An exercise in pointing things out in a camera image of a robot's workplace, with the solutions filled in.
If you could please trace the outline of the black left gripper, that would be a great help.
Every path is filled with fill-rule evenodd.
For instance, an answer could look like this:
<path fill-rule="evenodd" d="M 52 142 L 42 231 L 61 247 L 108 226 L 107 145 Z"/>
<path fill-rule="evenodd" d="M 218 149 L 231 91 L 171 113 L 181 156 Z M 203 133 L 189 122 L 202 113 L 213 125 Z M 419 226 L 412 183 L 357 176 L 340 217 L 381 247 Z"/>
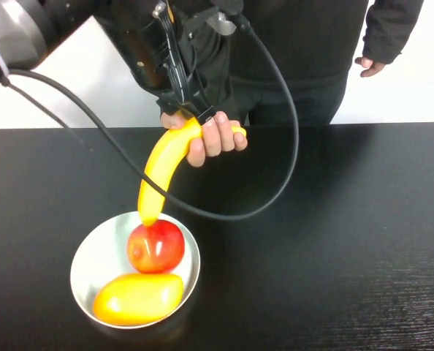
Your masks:
<path fill-rule="evenodd" d="M 168 116 L 199 114 L 200 125 L 216 114 L 206 96 L 207 81 L 197 69 L 197 49 L 190 23 L 168 1 L 142 1 L 133 18 L 135 79 L 154 95 L 161 112 Z"/>

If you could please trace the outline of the person's left hand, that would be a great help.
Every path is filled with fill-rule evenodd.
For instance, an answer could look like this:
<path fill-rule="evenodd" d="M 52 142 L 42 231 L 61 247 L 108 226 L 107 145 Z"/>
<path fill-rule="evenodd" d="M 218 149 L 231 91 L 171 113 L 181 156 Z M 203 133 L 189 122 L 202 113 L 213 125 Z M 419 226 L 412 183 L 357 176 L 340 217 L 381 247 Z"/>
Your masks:
<path fill-rule="evenodd" d="M 387 66 L 380 61 L 374 61 L 365 56 L 356 57 L 354 63 L 362 68 L 362 71 L 359 74 L 361 78 L 373 77 L 374 75 L 380 73 Z"/>

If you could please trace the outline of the person's right hand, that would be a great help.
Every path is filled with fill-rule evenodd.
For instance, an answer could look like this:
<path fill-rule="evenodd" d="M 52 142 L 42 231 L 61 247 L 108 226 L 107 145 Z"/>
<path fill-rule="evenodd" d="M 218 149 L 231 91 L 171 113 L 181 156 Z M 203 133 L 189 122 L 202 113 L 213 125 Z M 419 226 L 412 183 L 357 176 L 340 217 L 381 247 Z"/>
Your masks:
<path fill-rule="evenodd" d="M 240 122 L 230 120 L 227 114 L 219 111 L 201 126 L 202 136 L 189 143 L 186 155 L 192 167 L 201 167 L 209 157 L 223 152 L 242 151 L 248 146 L 248 140 L 241 133 L 234 133 L 233 127 L 240 127 Z"/>

